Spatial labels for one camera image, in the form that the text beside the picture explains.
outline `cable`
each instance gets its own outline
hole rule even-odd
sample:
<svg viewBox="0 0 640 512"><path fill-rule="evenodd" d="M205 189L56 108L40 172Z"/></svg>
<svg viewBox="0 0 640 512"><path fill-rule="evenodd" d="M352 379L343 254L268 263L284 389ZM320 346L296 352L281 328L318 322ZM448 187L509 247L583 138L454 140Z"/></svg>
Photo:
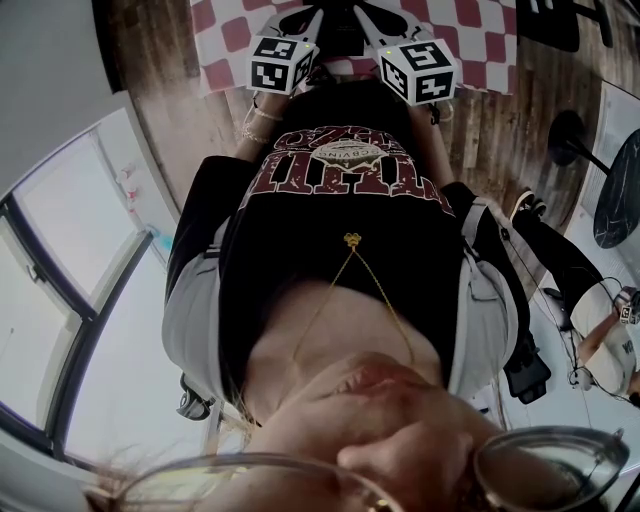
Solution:
<svg viewBox="0 0 640 512"><path fill-rule="evenodd" d="M593 376L593 374L591 373L591 371L586 368L584 365L583 366L578 366L578 354L576 352L576 345L575 342L573 340L573 330L570 331L570 335L571 335L571 347L572 347L572 352L573 352L573 357L571 356L569 349L567 348L567 344L565 343L564 338L562 337L562 331L560 329L560 326L558 325L558 322L556 321L556 317L553 314L553 311L551 310L551 307L549 306L549 302L547 301L546 297L545 297L545 292L540 288L540 284L538 283L538 281L536 280L536 278L534 277L534 275L531 273L531 271L529 270L529 267L527 267L527 264L524 262L524 260L522 259L522 257L520 256L520 254L518 253L517 249L515 248L515 246L513 245L513 243L511 242L511 238L506 238L506 241L509 242L509 245L511 246L511 248L513 249L513 251L515 252L516 256L518 257L518 259L520 260L520 262L522 263L522 265L524 266L525 270L527 271L527 273L529 274L529 277L531 278L531 280L533 281L533 283L536 285L536 290L538 290L540 292L540 295L542 296L542 299L544 300L547 309L549 310L549 313L551 314L551 318L553 318L553 323L556 326L556 330L558 331L558 335L560 336L560 341L562 342L562 346L564 347L564 350L567 354L567 357L569 358L569 361L571 362L571 366L573 367L573 369L567 374L567 381L569 383L570 386L574 386L574 384L571 383L571 380L569 379L569 375L573 375L575 374L578 370L584 370L585 372L587 372L589 378L591 378L591 380L593 381L594 385L599 388L601 391L603 391L604 393L606 393L607 395L609 395L610 397L621 401L621 402L627 402L630 405L632 405L633 407L635 407L635 405L633 405L631 403L631 400L629 400L628 398L621 396L621 395L617 395L615 393L611 393L609 391L607 391L606 389L604 389L600 383L598 382L598 380ZM591 271L587 268L584 267L570 267L570 268L575 268L575 269L583 269L586 270L587 272L589 272L589 274L591 274L591 277L596 279L596 276L594 276ZM607 277L607 278L603 278L602 280L598 280L598 284L600 284L605 292L607 293L607 295L609 296L609 299L611 300L611 303L613 305L613 307L615 307L615 301L613 299L613 297L611 297L611 294L609 293L609 290L607 289L607 287L602 283L602 281L605 281L606 279L613 279L615 281L618 282L618 284L620 284L620 288L622 289L622 283L620 283L620 281L615 278L615 277ZM583 399L585 399L585 408L586 408L586 398L584 398L584 394L582 395Z"/></svg>

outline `window glass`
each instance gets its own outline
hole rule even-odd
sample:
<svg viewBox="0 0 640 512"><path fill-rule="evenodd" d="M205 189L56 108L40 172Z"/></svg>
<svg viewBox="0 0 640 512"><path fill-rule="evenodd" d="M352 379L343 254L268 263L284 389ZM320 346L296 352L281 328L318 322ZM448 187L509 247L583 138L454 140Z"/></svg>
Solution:
<svg viewBox="0 0 640 512"><path fill-rule="evenodd" d="M0 218L0 401L42 428L80 319L35 277Z"/></svg>
<svg viewBox="0 0 640 512"><path fill-rule="evenodd" d="M118 194L91 135L58 152L14 191L42 244L92 304L137 231Z"/></svg>
<svg viewBox="0 0 640 512"><path fill-rule="evenodd" d="M131 470L205 450L209 421L176 409L181 370L160 339L166 274L147 251L98 341L76 402L67 453Z"/></svg>

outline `nose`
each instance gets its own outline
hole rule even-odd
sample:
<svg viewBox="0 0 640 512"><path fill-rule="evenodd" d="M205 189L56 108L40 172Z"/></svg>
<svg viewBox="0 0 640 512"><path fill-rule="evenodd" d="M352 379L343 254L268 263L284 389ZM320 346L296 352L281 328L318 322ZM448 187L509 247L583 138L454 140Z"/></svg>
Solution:
<svg viewBox="0 0 640 512"><path fill-rule="evenodd" d="M376 443L348 446L338 464L389 492L407 512L453 510L473 439L414 423Z"/></svg>

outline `sleeve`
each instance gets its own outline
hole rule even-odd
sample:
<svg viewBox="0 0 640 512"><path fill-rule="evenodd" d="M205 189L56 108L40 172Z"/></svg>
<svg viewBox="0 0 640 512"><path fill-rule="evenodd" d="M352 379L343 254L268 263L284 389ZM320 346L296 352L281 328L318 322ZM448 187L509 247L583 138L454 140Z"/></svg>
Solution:
<svg viewBox="0 0 640 512"><path fill-rule="evenodd" d="M207 251L216 231L237 211L256 172L256 164L236 158L214 156L202 162L171 249L166 301L187 263Z"/></svg>

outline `window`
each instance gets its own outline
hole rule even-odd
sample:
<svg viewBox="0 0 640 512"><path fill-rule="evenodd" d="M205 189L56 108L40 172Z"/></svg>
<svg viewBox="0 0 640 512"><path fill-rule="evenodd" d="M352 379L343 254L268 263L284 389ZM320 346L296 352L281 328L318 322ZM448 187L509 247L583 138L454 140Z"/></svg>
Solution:
<svg viewBox="0 0 640 512"><path fill-rule="evenodd" d="M79 459L140 469L203 453L206 422L175 411L181 371L160 341L165 279L158 258L147 252L109 316L67 438L67 452Z"/></svg>
<svg viewBox="0 0 640 512"><path fill-rule="evenodd" d="M92 131L0 202L0 428L126 470L201 454L210 422L175 411L165 269L113 176Z"/></svg>
<svg viewBox="0 0 640 512"><path fill-rule="evenodd" d="M40 243L92 305L138 231L108 172L96 138L84 135L13 193Z"/></svg>
<svg viewBox="0 0 640 512"><path fill-rule="evenodd" d="M0 218L0 400L44 427L47 404L80 319L40 279Z"/></svg>

